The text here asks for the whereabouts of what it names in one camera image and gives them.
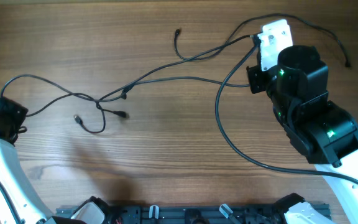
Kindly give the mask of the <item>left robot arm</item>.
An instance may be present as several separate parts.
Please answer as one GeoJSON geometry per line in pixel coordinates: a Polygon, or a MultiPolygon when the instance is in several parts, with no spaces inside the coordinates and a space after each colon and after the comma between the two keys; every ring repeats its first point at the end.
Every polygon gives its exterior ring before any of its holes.
{"type": "Polygon", "coordinates": [[[53,216],[25,175],[14,143],[28,109],[0,97],[0,222],[45,223],[53,216]]]}

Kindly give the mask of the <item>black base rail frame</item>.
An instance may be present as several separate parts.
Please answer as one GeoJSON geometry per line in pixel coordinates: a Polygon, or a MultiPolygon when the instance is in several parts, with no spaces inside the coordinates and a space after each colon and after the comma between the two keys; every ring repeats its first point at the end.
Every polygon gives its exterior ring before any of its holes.
{"type": "MultiPolygon", "coordinates": [[[[239,223],[268,224],[286,223],[284,216],[272,204],[247,204],[230,207],[234,218],[239,223]]],[[[104,223],[122,224],[228,224],[230,218],[225,217],[217,206],[212,207],[158,207],[153,215],[150,207],[111,206],[107,209],[104,223]]]]}

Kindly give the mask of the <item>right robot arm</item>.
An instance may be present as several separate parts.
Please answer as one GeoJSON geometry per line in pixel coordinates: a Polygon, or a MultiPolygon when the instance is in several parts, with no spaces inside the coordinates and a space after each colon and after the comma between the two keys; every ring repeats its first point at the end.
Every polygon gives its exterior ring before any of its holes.
{"type": "Polygon", "coordinates": [[[314,47],[294,45],[262,71],[248,67],[252,93],[266,92],[291,145],[324,179],[351,223],[358,223],[358,124],[328,99],[329,69],[314,47]]]}

